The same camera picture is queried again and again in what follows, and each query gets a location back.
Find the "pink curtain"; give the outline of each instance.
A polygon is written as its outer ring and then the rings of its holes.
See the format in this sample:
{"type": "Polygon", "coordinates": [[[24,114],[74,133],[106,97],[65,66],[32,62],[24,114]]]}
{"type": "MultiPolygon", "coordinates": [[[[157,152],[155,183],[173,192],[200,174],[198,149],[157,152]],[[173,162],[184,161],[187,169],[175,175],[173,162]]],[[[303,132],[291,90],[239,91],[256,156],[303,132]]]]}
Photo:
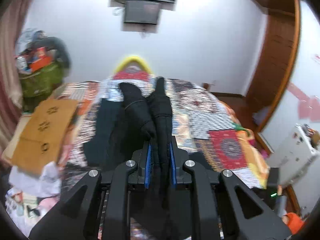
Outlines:
{"type": "Polygon", "coordinates": [[[22,91],[14,48],[31,1],[10,0],[0,18],[0,156],[11,140],[21,114],[22,91]]]}

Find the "gray checkered patch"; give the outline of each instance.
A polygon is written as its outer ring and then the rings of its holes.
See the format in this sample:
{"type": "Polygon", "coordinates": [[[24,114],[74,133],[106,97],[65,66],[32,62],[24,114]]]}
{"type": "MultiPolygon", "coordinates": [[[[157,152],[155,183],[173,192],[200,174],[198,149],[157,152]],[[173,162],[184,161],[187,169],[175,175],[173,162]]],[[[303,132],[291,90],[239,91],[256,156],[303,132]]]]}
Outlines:
{"type": "Polygon", "coordinates": [[[235,126],[228,114],[193,111],[190,116],[191,137],[209,139],[208,131],[234,129],[235,126]]]}

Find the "wooden door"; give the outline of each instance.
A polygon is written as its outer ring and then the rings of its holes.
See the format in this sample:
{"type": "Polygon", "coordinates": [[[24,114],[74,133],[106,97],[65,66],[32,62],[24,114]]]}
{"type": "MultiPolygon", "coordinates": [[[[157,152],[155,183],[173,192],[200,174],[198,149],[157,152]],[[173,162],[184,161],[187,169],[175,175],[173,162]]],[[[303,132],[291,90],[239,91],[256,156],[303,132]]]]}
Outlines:
{"type": "Polygon", "coordinates": [[[268,26],[260,60],[246,95],[252,111],[270,106],[287,69],[293,45],[294,17],[268,15],[268,26]]]}

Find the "white wall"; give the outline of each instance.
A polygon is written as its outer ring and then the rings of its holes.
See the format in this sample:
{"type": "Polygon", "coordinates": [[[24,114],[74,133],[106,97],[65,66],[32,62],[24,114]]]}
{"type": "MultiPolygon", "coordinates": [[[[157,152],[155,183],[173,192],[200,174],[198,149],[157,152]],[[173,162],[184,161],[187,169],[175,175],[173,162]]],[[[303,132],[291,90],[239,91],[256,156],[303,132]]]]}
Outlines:
{"type": "Polygon", "coordinates": [[[34,0],[24,28],[63,39],[72,59],[67,81],[102,80],[124,57],[138,55],[158,75],[197,84],[216,80],[216,92],[246,90],[266,25],[252,0],[176,0],[145,38],[137,27],[124,28],[110,3],[34,0]]]}
{"type": "MultiPolygon", "coordinates": [[[[308,4],[300,2],[301,31],[300,42],[291,82],[309,97],[320,96],[320,64],[314,60],[314,55],[320,55],[320,25],[308,4]]],[[[296,123],[307,123],[312,129],[320,131],[320,122],[309,119],[299,119],[299,100],[286,91],[276,111],[262,131],[263,138],[273,150],[276,150],[282,140],[289,134],[296,123]]],[[[306,206],[310,212],[320,197],[320,159],[309,168],[306,176],[293,185],[301,207],[306,206]]]]}

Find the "metal bolt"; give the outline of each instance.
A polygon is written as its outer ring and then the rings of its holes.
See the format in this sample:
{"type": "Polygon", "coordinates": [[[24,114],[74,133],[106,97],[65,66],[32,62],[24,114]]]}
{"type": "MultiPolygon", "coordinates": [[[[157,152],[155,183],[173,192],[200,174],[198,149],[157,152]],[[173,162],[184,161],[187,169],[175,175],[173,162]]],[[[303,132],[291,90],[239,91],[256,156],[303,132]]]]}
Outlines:
{"type": "Polygon", "coordinates": [[[136,162],[134,160],[128,160],[125,165],[127,165],[128,167],[133,167],[134,165],[136,165],[136,162]]]}
{"type": "Polygon", "coordinates": [[[231,170],[224,170],[222,174],[226,177],[231,177],[232,176],[232,171],[231,170]]]}
{"type": "Polygon", "coordinates": [[[187,161],[185,162],[185,165],[188,166],[188,167],[193,167],[193,166],[195,166],[195,162],[192,161],[192,160],[187,160],[187,161]]]}
{"type": "Polygon", "coordinates": [[[98,171],[96,171],[96,170],[91,170],[91,171],[89,171],[89,176],[90,177],[95,177],[95,176],[97,176],[98,175],[98,171]]]}

